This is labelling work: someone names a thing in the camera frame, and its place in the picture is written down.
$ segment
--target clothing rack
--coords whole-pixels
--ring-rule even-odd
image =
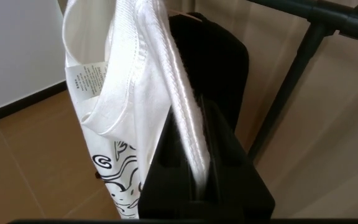
[[[310,22],[297,55],[249,149],[249,158],[255,160],[260,155],[285,103],[323,39],[338,30],[339,35],[358,40],[358,6],[353,8],[323,0],[248,1],[302,17]]]

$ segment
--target white label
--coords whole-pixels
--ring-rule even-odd
[[[67,87],[75,101],[100,95],[107,67],[107,62],[98,62],[66,68]]]

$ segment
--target black metal rod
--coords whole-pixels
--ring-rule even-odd
[[[278,116],[280,115],[285,103],[289,99],[294,87],[302,76],[310,59],[316,53],[318,47],[327,35],[332,35],[334,30],[326,27],[324,24],[310,24],[308,31],[303,37],[296,57],[270,107],[266,118],[259,129],[259,132],[249,149],[248,156],[254,160],[261,150],[265,140],[268,138]]]

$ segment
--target white garment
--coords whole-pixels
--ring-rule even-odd
[[[171,105],[196,186],[203,190],[209,154],[202,116],[163,1],[69,1],[63,42],[71,100],[89,153],[121,217],[138,217],[141,183]],[[100,93],[92,89],[93,97],[78,97],[78,82],[82,88],[89,83],[74,77],[73,71],[103,73],[99,62],[108,66],[105,77],[100,76]]]

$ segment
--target floor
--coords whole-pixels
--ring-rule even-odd
[[[0,223],[118,219],[95,171],[66,91],[0,119]]]

